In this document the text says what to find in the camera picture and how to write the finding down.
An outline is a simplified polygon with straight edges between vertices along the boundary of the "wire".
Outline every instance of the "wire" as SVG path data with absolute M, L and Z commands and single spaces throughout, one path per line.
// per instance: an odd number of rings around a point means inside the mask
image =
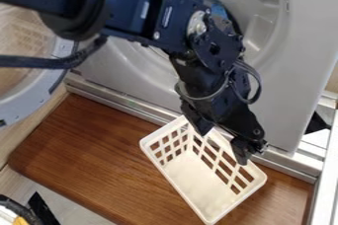
M 90 55 L 98 51 L 108 40 L 100 35 L 86 48 L 58 59 L 47 59 L 30 56 L 0 55 L 0 67 L 6 68 L 34 68 L 34 69 L 73 69 L 82 64 Z
M 243 98 L 243 96 L 238 92 L 237 86 L 235 81 L 233 81 L 230 76 L 233 73 L 233 71 L 235 69 L 241 69 L 242 71 L 246 72 L 247 74 L 250 74 L 251 76 L 253 76 L 257 83 L 258 83 L 258 89 L 255 93 L 255 95 L 251 98 L 251 99 L 245 99 Z M 188 94 L 184 93 L 182 90 L 183 87 L 183 83 L 181 81 L 179 81 L 176 84 L 176 91 L 177 93 L 185 100 L 191 100 L 191 101 L 195 101 L 195 102 L 200 102 L 200 101 L 207 101 L 207 100 L 212 100 L 213 98 L 217 97 L 218 95 L 220 95 L 224 89 L 226 89 L 227 87 L 231 87 L 234 94 L 236 95 L 236 97 L 238 98 L 239 101 L 241 101 L 244 104 L 247 105 L 252 105 L 254 103 L 256 103 L 258 101 L 258 99 L 260 98 L 261 94 L 262 94 L 262 80 L 261 77 L 259 75 L 259 73 L 252 68 L 250 65 L 248 65 L 247 63 L 245 63 L 242 60 L 237 60 L 234 64 L 233 67 L 229 70 L 224 72 L 224 82 L 223 84 L 220 86 L 220 88 L 214 92 L 213 94 L 209 95 L 209 96 L 205 96 L 205 97 L 191 97 Z
M 230 82 L 230 86 L 231 86 L 233 92 L 235 93 L 235 95 L 237 96 L 239 101 L 241 101 L 242 103 L 244 103 L 246 105 L 252 105 L 252 104 L 256 103 L 262 95 L 262 79 L 261 79 L 261 76 L 259 75 L 259 73 L 254 68 L 252 68 L 250 65 L 248 65 L 243 60 L 237 60 L 233 65 L 237 69 L 241 69 L 244 72 L 246 72 L 247 74 L 254 77 L 255 80 L 257 81 L 257 84 L 258 84 L 257 91 L 251 99 L 243 98 L 243 96 L 238 92 L 238 89 L 236 87 L 236 83 Z
M 225 88 L 228 87 L 228 85 L 229 85 L 229 76 L 230 76 L 230 74 L 233 72 L 233 70 L 234 70 L 234 68 L 232 68 L 229 72 L 225 72 L 225 73 L 224 73 L 224 77 L 225 77 L 224 83 L 220 86 L 220 88 L 219 88 L 216 92 L 214 92 L 214 93 L 211 94 L 211 95 L 208 95 L 208 96 L 205 96 L 205 97 L 198 97 L 198 98 L 196 98 L 196 97 L 191 97 L 191 96 L 189 96 L 188 94 L 182 92 L 181 87 L 182 87 L 183 84 L 182 84 L 181 81 L 179 81 L 179 82 L 176 84 L 176 91 L 178 92 L 178 94 L 179 94 L 181 97 L 183 97 L 183 98 L 185 98 L 185 99 L 189 99 L 189 100 L 191 100 L 191 101 L 199 102 L 199 101 L 212 100 L 213 98 L 215 98 L 216 96 L 218 96 L 219 94 L 221 94 L 221 93 L 224 91 Z

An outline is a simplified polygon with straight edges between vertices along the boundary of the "black cable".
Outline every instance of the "black cable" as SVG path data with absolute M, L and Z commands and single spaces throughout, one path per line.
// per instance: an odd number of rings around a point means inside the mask
M 1 195 L 0 205 L 13 211 L 18 216 L 23 217 L 30 225 L 43 225 L 37 216 L 28 208 L 22 206 L 18 202 Z
M 241 69 L 256 79 L 258 83 L 258 89 L 256 91 L 256 94 L 251 99 L 244 99 L 243 96 L 238 92 L 235 81 L 229 78 L 235 69 Z M 187 93 L 184 93 L 182 89 L 183 83 L 181 81 L 179 81 L 176 84 L 175 90 L 185 100 L 200 102 L 200 101 L 212 100 L 213 98 L 220 95 L 224 91 L 224 89 L 230 86 L 233 92 L 235 93 L 236 97 L 238 98 L 238 100 L 241 101 L 242 103 L 247 104 L 247 105 L 252 105 L 258 101 L 258 99 L 260 98 L 262 94 L 262 80 L 261 80 L 259 73 L 254 68 L 252 68 L 250 65 L 248 65 L 242 60 L 237 60 L 233 64 L 233 67 L 229 71 L 226 71 L 224 73 L 224 76 L 225 76 L 224 82 L 219 87 L 219 89 L 213 94 L 205 96 L 205 97 L 191 97 Z
M 73 69 L 83 63 L 90 55 L 98 51 L 108 40 L 100 35 L 86 48 L 70 54 L 67 57 L 50 59 L 18 55 L 0 55 L 0 67 L 34 68 L 34 69 Z
M 252 105 L 252 104 L 256 103 L 258 101 L 258 99 L 261 97 L 261 94 L 262 94 L 262 79 L 261 79 L 261 76 L 259 75 L 259 73 L 254 68 L 252 68 L 250 65 L 248 65 L 243 60 L 237 60 L 233 65 L 234 65 L 235 68 L 241 69 L 244 72 L 246 72 L 247 74 L 254 77 L 255 80 L 258 83 L 257 91 L 251 99 L 243 98 L 243 96 L 238 92 L 238 89 L 236 87 L 236 83 L 230 81 L 229 84 L 230 84 L 230 87 L 232 88 L 233 92 L 235 93 L 235 95 L 237 96 L 239 101 L 241 101 L 242 103 L 244 103 L 246 105 Z

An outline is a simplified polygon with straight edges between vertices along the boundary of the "plastic basket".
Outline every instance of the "plastic basket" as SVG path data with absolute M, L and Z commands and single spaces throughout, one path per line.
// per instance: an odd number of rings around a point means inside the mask
M 267 180 L 251 161 L 238 165 L 217 130 L 201 137 L 184 116 L 143 138 L 140 147 L 206 224 L 216 223 Z

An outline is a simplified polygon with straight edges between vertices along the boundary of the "wooden surface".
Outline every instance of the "wooden surface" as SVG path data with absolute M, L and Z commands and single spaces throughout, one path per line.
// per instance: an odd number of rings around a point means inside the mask
M 7 164 L 10 153 L 63 101 L 66 95 L 65 87 L 63 85 L 59 86 L 50 100 L 39 110 L 16 124 L 1 128 L 0 171 Z
M 338 94 L 338 64 L 333 69 L 325 90 Z
M 202 224 L 138 148 L 158 126 L 71 95 L 9 164 L 118 224 Z M 267 184 L 219 224 L 302 223 L 312 186 L 261 167 Z

